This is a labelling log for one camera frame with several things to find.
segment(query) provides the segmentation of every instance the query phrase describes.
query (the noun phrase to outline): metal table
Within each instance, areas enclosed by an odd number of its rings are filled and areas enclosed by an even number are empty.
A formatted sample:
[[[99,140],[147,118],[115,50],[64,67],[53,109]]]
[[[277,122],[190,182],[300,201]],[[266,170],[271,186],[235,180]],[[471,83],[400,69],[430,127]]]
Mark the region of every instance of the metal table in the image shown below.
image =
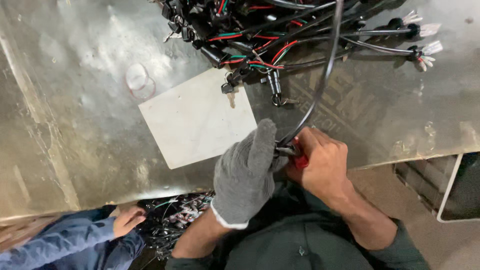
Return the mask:
[[[1,222],[212,188],[216,158],[170,170],[138,110],[142,100],[124,82],[127,68],[142,63],[158,95],[211,67],[191,44],[162,42],[168,27],[156,3],[0,3]],[[350,168],[480,150],[480,3],[408,0],[367,27],[415,8],[424,23],[443,24],[419,42],[441,40],[435,66],[421,73],[362,53],[337,61],[311,119],[348,144]],[[256,119],[286,133],[312,101],[321,69],[280,73],[284,93],[300,101],[292,107],[273,107],[268,86],[247,80]]]

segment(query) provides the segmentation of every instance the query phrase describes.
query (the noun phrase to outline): silver key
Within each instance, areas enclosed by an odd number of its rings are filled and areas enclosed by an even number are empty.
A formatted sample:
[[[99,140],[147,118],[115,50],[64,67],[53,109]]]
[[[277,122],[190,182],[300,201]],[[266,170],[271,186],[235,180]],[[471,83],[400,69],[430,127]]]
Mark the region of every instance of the silver key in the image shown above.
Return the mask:
[[[168,36],[166,36],[164,39],[163,39],[163,43],[167,42],[169,39],[171,38],[181,38],[181,34],[177,34],[175,32],[170,32],[170,34]]]
[[[296,99],[286,98],[286,99],[282,100],[282,104],[297,104],[297,103],[300,103],[300,101],[298,101]]]
[[[227,93],[227,98],[228,100],[230,101],[230,107],[232,107],[232,109],[235,108],[235,94],[233,92],[230,92],[230,93]]]
[[[167,42],[172,35],[173,35],[173,31],[170,32],[170,33],[168,34],[168,36],[166,36],[166,37],[163,39],[163,43]]]

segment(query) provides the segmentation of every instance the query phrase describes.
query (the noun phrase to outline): person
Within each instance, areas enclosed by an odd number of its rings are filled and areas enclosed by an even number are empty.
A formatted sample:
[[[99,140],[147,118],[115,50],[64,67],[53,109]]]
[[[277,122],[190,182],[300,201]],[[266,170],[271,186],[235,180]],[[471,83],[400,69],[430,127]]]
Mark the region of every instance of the person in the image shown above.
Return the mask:
[[[108,217],[116,206],[60,217],[26,244],[0,254],[0,270],[127,270],[144,241],[133,228],[145,220],[134,206]]]
[[[318,129],[298,134],[308,166],[274,182],[276,127],[262,120],[215,166],[211,208],[180,237],[167,270],[428,269],[399,220],[347,178],[347,146]]]

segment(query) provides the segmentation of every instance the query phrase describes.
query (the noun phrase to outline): pile of wires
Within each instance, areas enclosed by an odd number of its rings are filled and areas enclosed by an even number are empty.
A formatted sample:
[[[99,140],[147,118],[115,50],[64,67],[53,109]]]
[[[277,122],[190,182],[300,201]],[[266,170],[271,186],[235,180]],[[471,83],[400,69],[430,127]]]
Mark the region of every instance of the pile of wires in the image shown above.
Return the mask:
[[[146,211],[146,220],[137,230],[146,247],[155,250],[158,260],[168,259],[175,243],[188,226],[205,211],[214,192],[189,193],[137,203]]]
[[[404,0],[165,0],[162,14],[170,20],[172,32],[182,34],[192,42],[216,68],[229,64],[234,71],[221,86],[223,93],[233,91],[240,81],[254,72],[267,75],[272,89],[272,103],[282,106],[282,70],[305,69],[325,65],[322,83],[315,94],[320,98],[332,71],[335,59],[346,59],[361,49],[405,57],[426,71],[433,66],[429,55],[442,50],[439,42],[408,49],[387,47],[385,43],[421,40],[438,31],[440,24],[419,25],[422,20],[416,12],[403,18],[392,18],[375,29],[364,29],[366,18],[384,9],[396,8]],[[294,58],[293,47],[306,43],[325,43],[324,57],[313,61],[288,64]],[[313,102],[303,125],[317,102]],[[280,143],[296,135],[297,127]]]

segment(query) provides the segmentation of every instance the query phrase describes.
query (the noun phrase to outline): red pliers handle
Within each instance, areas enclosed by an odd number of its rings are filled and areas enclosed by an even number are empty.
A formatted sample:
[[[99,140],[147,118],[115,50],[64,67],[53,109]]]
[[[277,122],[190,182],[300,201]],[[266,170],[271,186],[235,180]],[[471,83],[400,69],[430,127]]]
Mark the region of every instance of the red pliers handle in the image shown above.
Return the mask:
[[[291,144],[284,147],[276,147],[277,156],[288,156],[290,162],[295,165],[298,170],[308,166],[308,157],[303,153],[303,148],[298,137],[293,138]]]
[[[299,142],[299,138],[293,138],[292,144],[296,149],[297,155],[290,156],[290,161],[295,164],[295,168],[297,168],[298,170],[306,168],[308,166],[308,157],[303,152],[303,148]]]

